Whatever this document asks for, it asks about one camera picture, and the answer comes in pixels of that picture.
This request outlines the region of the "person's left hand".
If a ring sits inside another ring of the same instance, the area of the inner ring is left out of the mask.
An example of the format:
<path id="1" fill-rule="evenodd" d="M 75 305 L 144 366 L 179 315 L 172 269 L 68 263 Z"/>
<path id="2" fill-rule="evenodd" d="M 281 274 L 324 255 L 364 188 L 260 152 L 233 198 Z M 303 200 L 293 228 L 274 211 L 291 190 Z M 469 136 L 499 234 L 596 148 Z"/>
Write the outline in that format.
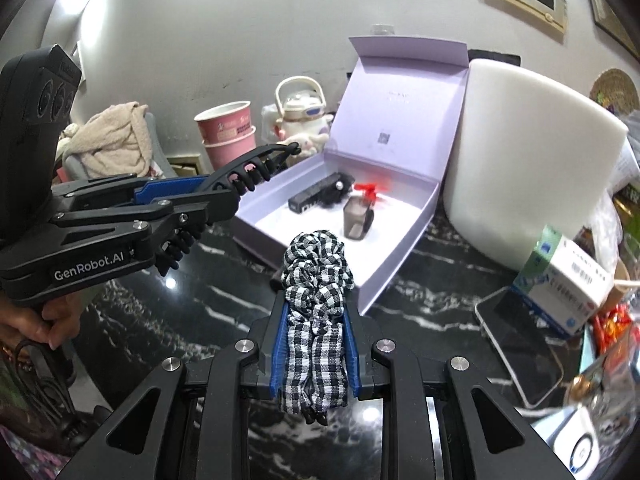
<path id="1" fill-rule="evenodd" d="M 80 292 L 49 301 L 40 314 L 19 307 L 1 293 L 1 342 L 15 348 L 23 339 L 47 344 L 52 350 L 75 338 L 80 331 L 80 318 L 85 300 Z"/>

